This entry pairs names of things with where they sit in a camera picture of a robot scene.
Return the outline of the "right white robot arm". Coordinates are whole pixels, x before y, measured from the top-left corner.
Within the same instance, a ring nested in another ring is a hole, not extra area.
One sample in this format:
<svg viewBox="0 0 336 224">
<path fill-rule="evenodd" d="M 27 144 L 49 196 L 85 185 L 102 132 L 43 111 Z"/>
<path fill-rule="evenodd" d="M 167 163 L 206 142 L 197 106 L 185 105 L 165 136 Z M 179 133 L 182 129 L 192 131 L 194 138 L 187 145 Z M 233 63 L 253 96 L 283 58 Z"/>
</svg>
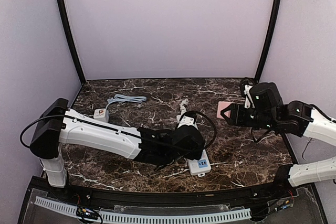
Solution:
<svg viewBox="0 0 336 224">
<path fill-rule="evenodd" d="M 314 104 L 294 100 L 285 104 L 274 82 L 240 83 L 243 104 L 219 102 L 217 117 L 230 126 L 247 127 L 265 134 L 291 134 L 319 140 L 335 146 L 335 118 Z M 335 157 L 306 164 L 282 165 L 274 177 L 278 187 L 291 188 L 304 184 L 335 180 Z"/>
</svg>

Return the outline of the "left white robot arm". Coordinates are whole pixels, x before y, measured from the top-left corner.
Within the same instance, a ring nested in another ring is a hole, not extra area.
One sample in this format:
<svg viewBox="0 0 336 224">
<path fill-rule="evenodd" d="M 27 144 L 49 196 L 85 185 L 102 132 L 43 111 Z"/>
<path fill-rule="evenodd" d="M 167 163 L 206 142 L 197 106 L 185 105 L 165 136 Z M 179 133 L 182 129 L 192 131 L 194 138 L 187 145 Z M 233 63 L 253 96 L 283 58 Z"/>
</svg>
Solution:
<svg viewBox="0 0 336 224">
<path fill-rule="evenodd" d="M 69 108 L 68 100 L 59 98 L 21 133 L 32 126 L 35 130 L 31 143 L 24 146 L 40 159 L 49 185 L 55 188 L 68 184 L 60 144 L 106 151 L 157 169 L 181 158 L 198 161 L 206 148 L 193 112 L 182 114 L 173 130 L 122 127 L 87 117 Z"/>
</svg>

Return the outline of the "white cube socket adapter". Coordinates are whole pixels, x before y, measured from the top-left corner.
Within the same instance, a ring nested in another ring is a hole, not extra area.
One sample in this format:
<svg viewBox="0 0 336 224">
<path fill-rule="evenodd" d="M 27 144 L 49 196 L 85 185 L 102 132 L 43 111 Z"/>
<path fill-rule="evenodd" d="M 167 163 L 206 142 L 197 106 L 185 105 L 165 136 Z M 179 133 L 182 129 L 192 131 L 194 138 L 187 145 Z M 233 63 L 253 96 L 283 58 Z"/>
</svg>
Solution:
<svg viewBox="0 0 336 224">
<path fill-rule="evenodd" d="M 109 121 L 109 111 L 106 108 L 96 109 L 93 114 L 95 120 L 106 122 Z"/>
</svg>

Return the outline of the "white colourful power strip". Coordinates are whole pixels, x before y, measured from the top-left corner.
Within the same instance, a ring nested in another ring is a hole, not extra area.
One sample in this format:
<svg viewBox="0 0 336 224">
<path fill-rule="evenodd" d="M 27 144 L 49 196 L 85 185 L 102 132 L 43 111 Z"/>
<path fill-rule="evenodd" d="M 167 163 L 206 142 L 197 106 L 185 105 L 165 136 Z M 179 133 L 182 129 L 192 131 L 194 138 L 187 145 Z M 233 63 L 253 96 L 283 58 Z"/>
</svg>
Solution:
<svg viewBox="0 0 336 224">
<path fill-rule="evenodd" d="M 202 150 L 199 159 L 185 158 L 185 162 L 189 168 L 190 174 L 193 176 L 203 177 L 206 173 L 211 171 L 211 165 L 206 150 Z"/>
</svg>

